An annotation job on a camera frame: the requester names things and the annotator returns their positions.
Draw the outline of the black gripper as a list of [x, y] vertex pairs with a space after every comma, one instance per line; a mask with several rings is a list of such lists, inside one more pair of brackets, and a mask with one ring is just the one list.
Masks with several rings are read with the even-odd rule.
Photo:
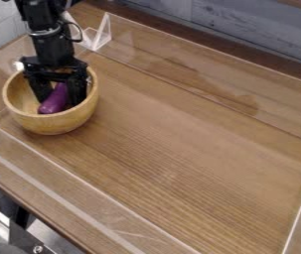
[[50, 82], [44, 78], [66, 78], [68, 97], [70, 106], [79, 105], [85, 99], [87, 63], [74, 57], [74, 43], [69, 28], [53, 28], [32, 31], [29, 37], [34, 47], [34, 55], [21, 57], [29, 86], [40, 103], [53, 91]]

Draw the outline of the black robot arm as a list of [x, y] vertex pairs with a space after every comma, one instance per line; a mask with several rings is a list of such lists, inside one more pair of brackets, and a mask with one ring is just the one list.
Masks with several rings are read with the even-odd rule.
[[40, 102], [53, 92], [50, 82], [62, 82], [68, 88], [69, 103], [80, 104], [85, 99], [87, 63], [74, 57], [73, 39], [65, 19], [65, 0], [14, 0], [21, 20], [29, 28], [36, 54], [21, 57], [22, 75]]

